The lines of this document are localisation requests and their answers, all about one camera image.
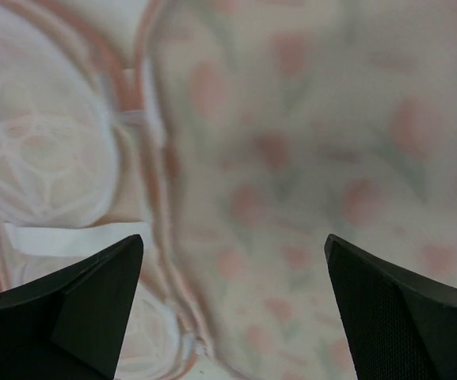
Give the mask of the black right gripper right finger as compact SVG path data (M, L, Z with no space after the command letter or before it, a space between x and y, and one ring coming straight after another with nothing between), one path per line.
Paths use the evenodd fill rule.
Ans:
M359 379L457 380L457 288L334 234L324 251Z

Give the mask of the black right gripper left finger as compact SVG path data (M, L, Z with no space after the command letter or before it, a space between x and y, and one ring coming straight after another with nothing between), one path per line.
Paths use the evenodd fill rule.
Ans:
M0 293L0 380L113 379L143 261L128 236Z

